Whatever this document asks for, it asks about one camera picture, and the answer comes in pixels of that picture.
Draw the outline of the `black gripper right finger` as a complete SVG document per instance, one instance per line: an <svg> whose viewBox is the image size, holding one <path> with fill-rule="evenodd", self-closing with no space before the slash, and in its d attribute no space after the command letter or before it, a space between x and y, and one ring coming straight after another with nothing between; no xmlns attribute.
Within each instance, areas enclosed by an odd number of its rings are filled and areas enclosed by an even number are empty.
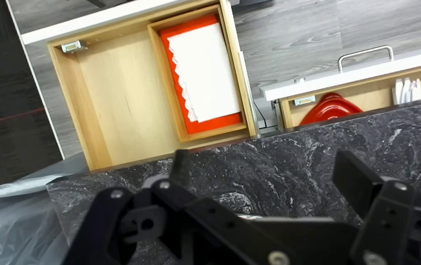
<svg viewBox="0 0 421 265"><path fill-rule="evenodd" d="M333 182L353 210L365 218L384 181L352 151L339 150Z"/></svg>

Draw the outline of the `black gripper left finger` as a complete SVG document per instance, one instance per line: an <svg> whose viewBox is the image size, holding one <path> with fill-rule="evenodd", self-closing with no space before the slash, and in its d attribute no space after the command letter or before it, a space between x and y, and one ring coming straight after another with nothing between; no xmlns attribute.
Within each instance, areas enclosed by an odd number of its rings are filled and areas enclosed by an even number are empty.
<svg viewBox="0 0 421 265"><path fill-rule="evenodd" d="M188 156L187 150L184 148L177 150L174 156L174 163L169 172L169 179L180 185L185 184L184 176L185 176L187 156Z"/></svg>

